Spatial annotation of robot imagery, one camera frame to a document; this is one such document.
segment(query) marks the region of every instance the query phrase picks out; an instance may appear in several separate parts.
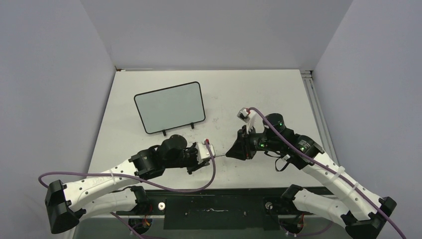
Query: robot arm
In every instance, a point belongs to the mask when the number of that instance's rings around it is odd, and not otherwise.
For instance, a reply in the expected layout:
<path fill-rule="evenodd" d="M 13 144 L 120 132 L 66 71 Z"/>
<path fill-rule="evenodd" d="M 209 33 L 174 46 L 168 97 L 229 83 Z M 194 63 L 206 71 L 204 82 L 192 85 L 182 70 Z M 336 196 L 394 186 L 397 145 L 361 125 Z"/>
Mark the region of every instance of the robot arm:
<path fill-rule="evenodd" d="M 211 158 L 206 146 L 193 143 L 187 147 L 185 138 L 173 135 L 161 145 L 142 150 L 121 164 L 104 171 L 110 176 L 89 177 L 70 183 L 60 180 L 50 183 L 45 205 L 51 233 L 58 234 L 75 227 L 80 219 L 104 212 L 131 211 L 145 201 L 142 187 L 131 187 L 120 193 L 119 188 L 163 175 L 166 168 L 187 168 L 189 174 L 209 165 Z"/>
<path fill-rule="evenodd" d="M 240 160 L 252 159 L 257 151 L 275 152 L 286 163 L 293 164 L 299 170 L 313 176 L 322 185 L 329 189 L 339 200 L 328 199 L 308 192 L 300 186 L 292 185 L 283 195 L 282 199 L 292 207 L 300 211 L 307 211 L 329 219 L 343 227 L 354 239 L 374 239 L 383 228 L 386 219 L 378 213 L 360 194 L 356 188 L 376 207 L 389 216 L 396 202 L 389 198 L 370 192 L 359 185 L 352 177 L 345 173 L 343 167 L 336 165 L 321 146 L 311 138 L 294 133 L 284 124 L 283 116 L 280 114 L 269 114 L 265 118 L 264 131 L 256 133 L 251 123 L 255 120 L 257 112 L 243 108 L 238 113 L 238 117 L 245 121 L 242 129 L 237 132 L 237 140 L 232 148 L 227 152 L 226 157 Z M 336 174 L 328 172 L 326 169 L 316 165 L 308 159 L 300 156 L 286 143 L 284 143 L 268 124 L 286 139 L 295 150 L 301 151 L 304 155 L 330 168 Z M 343 179 L 349 180 L 353 186 L 347 184 Z"/>

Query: purple cable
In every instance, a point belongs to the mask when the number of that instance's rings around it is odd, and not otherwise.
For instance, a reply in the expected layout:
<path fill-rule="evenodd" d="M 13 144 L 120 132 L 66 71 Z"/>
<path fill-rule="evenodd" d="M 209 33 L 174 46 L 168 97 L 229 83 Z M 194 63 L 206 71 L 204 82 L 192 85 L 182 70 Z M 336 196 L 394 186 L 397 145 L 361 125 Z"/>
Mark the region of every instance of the purple cable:
<path fill-rule="evenodd" d="M 137 223 L 132 228 L 135 229 L 135 228 L 137 228 L 138 226 L 141 226 L 141 225 L 143 225 L 143 223 Z"/>
<path fill-rule="evenodd" d="M 85 176 L 85 177 L 124 177 L 124 178 L 130 178 L 130 179 L 134 179 L 137 181 L 140 181 L 142 183 L 146 183 L 152 186 L 155 186 L 157 188 L 161 188 L 167 191 L 171 191 L 171 192 L 178 192 L 178 193 L 193 193 L 193 192 L 198 192 L 198 191 L 202 191 L 203 189 L 207 188 L 213 181 L 215 178 L 215 172 L 216 172 L 216 168 L 215 168 L 215 160 L 214 160 L 214 156 L 212 155 L 212 151 L 210 149 L 210 145 L 208 140 L 205 141 L 205 146 L 208 149 L 208 152 L 210 153 L 211 156 L 211 161 L 212 161 L 212 177 L 211 180 L 205 184 L 203 187 L 197 188 L 197 189 L 173 189 L 173 188 L 168 188 L 168 187 L 164 187 L 161 186 L 159 184 L 150 182 L 148 180 L 139 178 L 139 177 L 135 177 L 135 176 L 131 176 L 131 175 L 127 175 L 127 174 L 121 174 L 121 173 L 114 173 L 113 175 L 111 175 L 110 173 L 75 173 L 75 172 L 48 172 L 48 173 L 43 173 L 38 177 L 38 182 L 48 188 L 48 185 L 46 183 L 44 183 L 42 181 L 42 178 L 48 175 L 73 175 L 73 176 Z"/>
<path fill-rule="evenodd" d="M 289 143 L 275 128 L 274 126 L 271 125 L 271 123 L 267 120 L 267 118 L 265 118 L 265 116 L 255 107 L 250 107 L 248 110 L 253 110 L 255 111 L 257 114 L 259 114 L 259 116 L 261 116 L 262 120 L 264 120 L 264 122 L 269 126 L 269 128 L 278 136 L 278 138 L 280 138 L 289 148 L 291 148 L 294 152 L 296 152 L 298 155 L 300 155 L 301 157 L 313 162 L 314 164 L 318 165 L 319 167 L 327 170 L 328 172 L 332 173 L 332 174 L 336 174 L 336 172 L 328 167 L 326 167 L 325 165 L 321 164 L 320 162 L 316 161 L 315 159 L 307 156 L 306 154 L 302 153 L 300 150 L 298 150 L 297 148 L 295 148 L 291 143 Z M 351 187 L 354 187 L 354 184 L 348 180 L 346 177 L 344 177 L 343 175 L 340 174 L 339 176 L 344 182 L 346 182 L 348 185 L 350 185 Z M 379 214 L 381 214 L 393 227 L 394 229 L 397 231 L 397 233 L 402 237 L 402 239 L 406 239 L 406 236 L 404 235 L 404 233 L 400 230 L 400 228 L 381 210 L 377 207 L 377 205 L 375 205 L 360 189 L 356 188 L 355 189 L 356 192 L 363 198 L 365 199 L 374 209 L 377 210 L 377 212 Z"/>
<path fill-rule="evenodd" d="M 110 213 L 110 214 L 113 215 L 113 216 L 115 216 L 119 221 L 121 221 L 125 226 L 127 226 L 129 228 L 129 230 L 131 232 L 133 232 L 133 234 L 135 234 L 138 238 L 141 238 L 141 239 L 164 239 L 164 238 L 158 238 L 158 237 L 151 237 L 151 236 L 141 235 L 141 234 L 139 234 L 139 233 L 137 233 L 135 231 L 135 229 L 134 229 L 135 227 L 131 227 L 129 225 L 129 223 L 127 223 L 125 220 L 123 220 L 123 218 L 119 217 L 119 215 L 117 215 L 116 213 Z"/>

